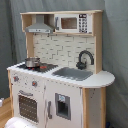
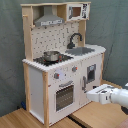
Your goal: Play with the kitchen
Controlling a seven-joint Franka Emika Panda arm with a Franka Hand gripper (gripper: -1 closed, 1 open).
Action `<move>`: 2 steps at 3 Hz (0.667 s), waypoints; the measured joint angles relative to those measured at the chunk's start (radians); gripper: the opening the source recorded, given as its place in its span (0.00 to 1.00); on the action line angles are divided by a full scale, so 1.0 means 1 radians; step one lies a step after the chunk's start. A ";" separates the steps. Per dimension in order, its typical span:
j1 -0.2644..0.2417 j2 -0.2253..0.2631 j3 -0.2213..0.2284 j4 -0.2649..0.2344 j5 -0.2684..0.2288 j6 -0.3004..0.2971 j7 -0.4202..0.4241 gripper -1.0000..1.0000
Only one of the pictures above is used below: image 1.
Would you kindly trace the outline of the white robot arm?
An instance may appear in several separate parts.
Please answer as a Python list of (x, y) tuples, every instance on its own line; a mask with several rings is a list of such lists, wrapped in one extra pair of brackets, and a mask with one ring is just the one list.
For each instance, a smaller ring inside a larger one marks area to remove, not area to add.
[(23, 120), (18, 117), (13, 117), (7, 121), (5, 128), (36, 128), (36, 127), (26, 120)]

